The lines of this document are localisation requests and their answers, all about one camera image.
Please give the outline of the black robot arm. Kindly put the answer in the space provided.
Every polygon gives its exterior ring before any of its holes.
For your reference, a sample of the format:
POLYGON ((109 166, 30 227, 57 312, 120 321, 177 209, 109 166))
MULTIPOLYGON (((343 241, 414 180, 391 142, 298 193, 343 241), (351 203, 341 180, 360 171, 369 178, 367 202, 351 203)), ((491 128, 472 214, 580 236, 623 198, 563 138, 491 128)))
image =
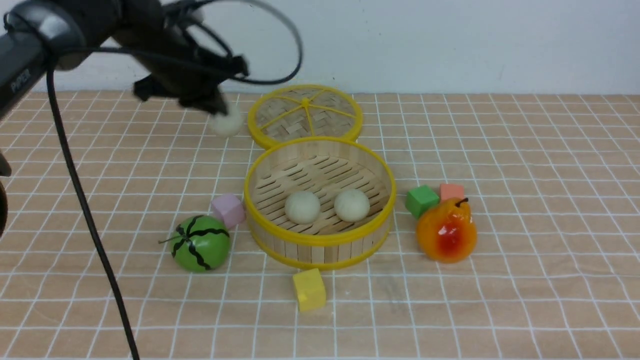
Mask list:
POLYGON ((228 114, 219 85, 249 75, 241 55, 215 54, 187 32, 201 25, 195 0, 23 0, 3 16, 1 115, 49 69, 70 71, 112 38, 149 71, 133 84, 140 101, 178 100, 186 109, 228 114))

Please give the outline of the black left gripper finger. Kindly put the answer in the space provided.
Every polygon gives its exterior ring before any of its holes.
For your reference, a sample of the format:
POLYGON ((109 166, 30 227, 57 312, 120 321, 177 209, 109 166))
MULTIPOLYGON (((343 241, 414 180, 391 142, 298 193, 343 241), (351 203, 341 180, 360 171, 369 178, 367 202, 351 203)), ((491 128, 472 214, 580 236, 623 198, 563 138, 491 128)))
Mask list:
POLYGON ((165 88, 153 75, 148 75, 135 81, 132 85, 132 93, 140 101, 148 101, 151 98, 173 98, 173 93, 165 88))

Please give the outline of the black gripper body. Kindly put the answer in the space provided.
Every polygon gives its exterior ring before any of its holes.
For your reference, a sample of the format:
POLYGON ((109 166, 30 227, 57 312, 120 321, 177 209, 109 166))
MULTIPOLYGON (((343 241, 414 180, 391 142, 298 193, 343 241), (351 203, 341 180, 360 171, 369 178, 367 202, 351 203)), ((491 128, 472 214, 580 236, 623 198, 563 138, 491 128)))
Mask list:
POLYGON ((201 70, 200 55, 217 55, 201 47, 187 32, 200 24, 195 0, 122 1, 122 21, 113 38, 178 100, 185 89, 188 68, 201 70))

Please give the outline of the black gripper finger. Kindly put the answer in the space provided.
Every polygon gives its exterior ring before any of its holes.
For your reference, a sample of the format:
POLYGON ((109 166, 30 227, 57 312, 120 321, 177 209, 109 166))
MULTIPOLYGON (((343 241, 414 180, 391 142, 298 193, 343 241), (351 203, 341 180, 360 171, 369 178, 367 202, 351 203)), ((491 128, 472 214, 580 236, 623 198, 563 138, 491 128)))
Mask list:
POLYGON ((200 70, 187 68, 185 89, 178 102, 187 109, 207 112, 211 116, 227 116, 230 112, 220 85, 234 76, 249 75, 249 65, 242 55, 199 55, 200 70))

